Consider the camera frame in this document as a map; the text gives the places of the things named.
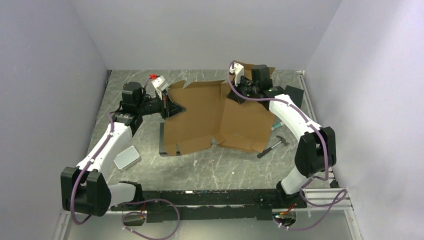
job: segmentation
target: marble table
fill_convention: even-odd
[[[108,118],[106,113],[115,110],[121,100],[121,90],[127,82],[144,83],[149,74],[164,76],[171,83],[186,80],[186,85],[194,81],[224,80],[226,70],[114,70],[108,80],[103,100],[97,115],[89,151],[104,134]],[[290,85],[303,89],[297,72],[294,70],[275,70],[272,74],[274,85]],[[147,93],[154,95],[151,83]],[[312,106],[308,105],[306,94],[303,96],[301,110],[311,117]],[[280,144],[270,153],[257,158],[256,153],[212,147],[203,151],[181,155],[159,155],[159,130],[163,122],[159,114],[143,117],[143,123],[134,137],[124,146],[133,145],[141,160],[125,170],[115,164],[104,173],[109,185],[119,181],[141,183],[144,190],[223,190],[223,189],[266,189],[275,188],[278,181],[286,177],[295,166],[294,156],[297,149],[295,136],[286,126],[271,133],[267,147],[275,144],[276,135],[289,143]],[[329,188],[328,182],[314,181],[310,188]]]

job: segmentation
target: white wall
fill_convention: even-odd
[[[365,239],[424,239],[424,2],[344,0],[306,68]]]
[[[106,77],[69,0],[0,1],[0,239],[52,238]]]
[[[72,0],[108,69],[304,70],[341,0]]]

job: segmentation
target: cardboard sheet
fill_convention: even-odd
[[[253,64],[242,63],[244,75],[251,79]],[[220,147],[247,152],[262,152],[267,146],[275,116],[260,103],[243,104],[227,99],[228,83],[192,82],[183,88],[178,81],[168,88],[170,98],[186,108],[185,112],[167,118],[164,125],[164,148],[175,156],[211,147],[212,138]]]

